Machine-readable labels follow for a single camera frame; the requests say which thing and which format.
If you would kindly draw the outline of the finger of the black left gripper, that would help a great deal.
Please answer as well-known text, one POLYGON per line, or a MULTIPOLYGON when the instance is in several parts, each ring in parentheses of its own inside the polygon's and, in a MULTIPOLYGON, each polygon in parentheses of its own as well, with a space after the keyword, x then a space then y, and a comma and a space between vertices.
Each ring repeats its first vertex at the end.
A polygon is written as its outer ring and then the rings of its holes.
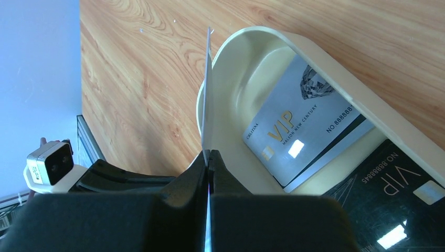
POLYGON ((93 163, 71 187, 69 192, 158 192, 171 181, 174 176, 145 175, 129 172, 118 168, 105 160, 93 163))

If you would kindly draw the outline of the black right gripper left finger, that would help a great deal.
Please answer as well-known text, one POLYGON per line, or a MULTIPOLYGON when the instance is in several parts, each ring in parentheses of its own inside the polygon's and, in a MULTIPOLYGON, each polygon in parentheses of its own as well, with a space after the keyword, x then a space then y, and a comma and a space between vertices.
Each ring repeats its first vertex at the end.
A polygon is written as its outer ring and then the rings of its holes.
POLYGON ((18 213, 1 251, 203 251, 205 156, 158 191, 41 194, 18 213))

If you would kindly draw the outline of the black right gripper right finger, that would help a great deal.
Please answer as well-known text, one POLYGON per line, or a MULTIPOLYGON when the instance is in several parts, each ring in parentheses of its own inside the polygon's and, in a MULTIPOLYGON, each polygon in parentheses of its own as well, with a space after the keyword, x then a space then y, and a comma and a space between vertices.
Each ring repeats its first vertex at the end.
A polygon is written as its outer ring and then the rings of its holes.
POLYGON ((345 211, 334 199, 307 195, 255 195, 209 157, 213 251, 358 251, 345 211))

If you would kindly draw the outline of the white credit card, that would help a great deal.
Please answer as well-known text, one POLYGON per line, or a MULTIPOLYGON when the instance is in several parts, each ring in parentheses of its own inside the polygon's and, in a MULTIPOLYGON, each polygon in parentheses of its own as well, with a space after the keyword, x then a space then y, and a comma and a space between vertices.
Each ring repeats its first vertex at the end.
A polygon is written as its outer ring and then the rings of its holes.
POLYGON ((208 196, 207 196, 207 216, 206 216, 206 234, 205 234, 205 251, 212 251, 211 245, 211 211, 210 211, 210 193, 213 186, 211 185, 211 170, 210 170, 210 141, 211 141, 211 124, 213 122, 213 116, 210 115, 210 107, 213 105, 212 100, 212 58, 211 58, 211 32, 212 28, 208 27, 207 31, 207 44, 206 44, 206 66, 203 85, 203 109, 202 109, 202 149, 204 154, 204 161, 206 166, 207 178, 208 178, 208 196))

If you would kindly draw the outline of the silver VIP card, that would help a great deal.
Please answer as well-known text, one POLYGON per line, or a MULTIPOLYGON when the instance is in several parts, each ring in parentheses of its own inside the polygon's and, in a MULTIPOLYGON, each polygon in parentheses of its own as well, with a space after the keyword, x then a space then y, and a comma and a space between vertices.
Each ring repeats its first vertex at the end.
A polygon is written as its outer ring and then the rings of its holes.
POLYGON ((243 140, 289 193, 373 127, 297 55, 245 130, 243 140))

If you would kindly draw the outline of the black VIP card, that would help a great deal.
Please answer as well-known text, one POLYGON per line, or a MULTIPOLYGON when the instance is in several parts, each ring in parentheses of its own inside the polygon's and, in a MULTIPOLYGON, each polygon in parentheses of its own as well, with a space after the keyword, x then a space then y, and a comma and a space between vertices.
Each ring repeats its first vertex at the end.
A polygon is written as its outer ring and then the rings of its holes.
POLYGON ((444 251, 444 188, 389 140, 326 194, 361 251, 444 251))

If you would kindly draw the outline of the cream oval plastic tray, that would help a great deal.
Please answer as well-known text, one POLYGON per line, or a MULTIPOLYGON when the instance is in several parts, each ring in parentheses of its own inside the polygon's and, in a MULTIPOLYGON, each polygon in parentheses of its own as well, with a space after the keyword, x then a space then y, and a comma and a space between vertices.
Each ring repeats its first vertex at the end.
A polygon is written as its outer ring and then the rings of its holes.
MULTIPOLYGON (((385 140, 444 185, 444 150, 310 39, 263 26, 231 35, 212 58, 210 148, 254 194, 321 195, 346 178, 385 140), (243 140, 243 134, 294 56, 303 58, 373 128, 291 192, 285 192, 243 140)), ((196 103, 201 135, 203 85, 196 103)))

